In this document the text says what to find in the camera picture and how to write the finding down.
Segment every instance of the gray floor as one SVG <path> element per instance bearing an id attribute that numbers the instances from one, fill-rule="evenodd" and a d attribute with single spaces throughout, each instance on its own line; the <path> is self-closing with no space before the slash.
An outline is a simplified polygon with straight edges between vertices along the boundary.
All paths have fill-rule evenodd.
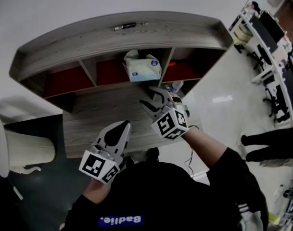
<path id="1" fill-rule="evenodd" d="M 62 115 L 54 115 L 6 126 L 19 133 L 47 137 L 56 149 L 56 158 L 40 165 L 41 172 L 9 174 L 9 179 L 24 197 L 17 206 L 31 231 L 59 230 L 72 203 L 89 183 L 89 177 L 78 171 L 81 159 L 65 156 L 62 125 Z"/>

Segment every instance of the white desk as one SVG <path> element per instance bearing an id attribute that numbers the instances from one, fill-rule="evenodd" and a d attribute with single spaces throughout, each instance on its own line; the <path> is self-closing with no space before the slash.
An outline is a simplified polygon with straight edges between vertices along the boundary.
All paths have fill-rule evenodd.
<path id="1" fill-rule="evenodd" d="M 281 123 L 276 123 L 275 126 L 277 128 L 288 128 L 288 127 L 293 127 L 293 107 L 292 107 L 292 103 L 291 103 L 291 99 L 289 97 L 289 94 L 287 92 L 287 88 L 284 84 L 284 79 L 282 77 L 282 70 L 279 67 L 279 64 L 276 62 L 276 60 L 274 59 L 273 55 L 270 53 L 269 48 L 267 47 L 267 45 L 265 44 L 265 42 L 262 40 L 261 36 L 258 34 L 258 32 L 256 31 L 256 29 L 252 26 L 252 24 L 250 23 L 250 18 L 248 18 L 248 16 L 244 13 L 241 12 L 240 13 L 240 19 L 238 20 L 238 22 L 236 23 L 236 25 L 234 26 L 234 28 L 231 30 L 231 32 L 235 31 L 235 28 L 242 22 L 245 21 L 246 22 L 246 26 L 249 28 L 249 30 L 252 32 L 252 34 L 254 35 L 254 37 L 257 37 L 257 39 L 260 41 L 260 45 L 264 48 L 264 50 L 266 51 L 272 65 L 268 66 L 262 73 L 260 73 L 259 75 L 257 75 L 256 77 L 254 77 L 251 82 L 257 82 L 258 80 L 265 80 L 266 78 L 270 77 L 271 75 L 274 75 L 275 80 L 279 83 L 281 89 L 282 89 L 282 93 L 284 96 L 284 100 L 285 100 L 285 104 L 288 107 L 289 113 L 290 113 L 290 119 L 288 119 L 285 122 L 281 122 Z"/>

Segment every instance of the shelf compartment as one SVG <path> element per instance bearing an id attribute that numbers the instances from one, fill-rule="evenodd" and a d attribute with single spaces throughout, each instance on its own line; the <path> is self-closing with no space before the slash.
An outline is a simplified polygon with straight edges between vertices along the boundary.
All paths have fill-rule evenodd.
<path id="1" fill-rule="evenodd" d="M 178 81 L 178 80 L 194 80 L 201 79 L 203 75 L 196 72 L 197 66 L 188 60 L 176 61 L 176 64 L 169 66 L 162 83 Z"/>
<path id="2" fill-rule="evenodd" d="M 94 87 L 81 66 L 46 76 L 44 98 Z"/>
<path id="3" fill-rule="evenodd" d="M 97 86 L 129 82 L 122 62 L 123 59 L 113 59 L 97 63 Z"/>

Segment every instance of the brown floor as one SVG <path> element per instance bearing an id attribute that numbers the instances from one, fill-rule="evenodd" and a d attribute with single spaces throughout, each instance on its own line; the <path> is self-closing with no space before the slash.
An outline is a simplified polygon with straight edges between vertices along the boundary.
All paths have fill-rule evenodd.
<path id="1" fill-rule="evenodd" d="M 286 0 L 275 16 L 279 19 L 282 28 L 288 32 L 287 36 L 293 43 L 293 2 Z"/>

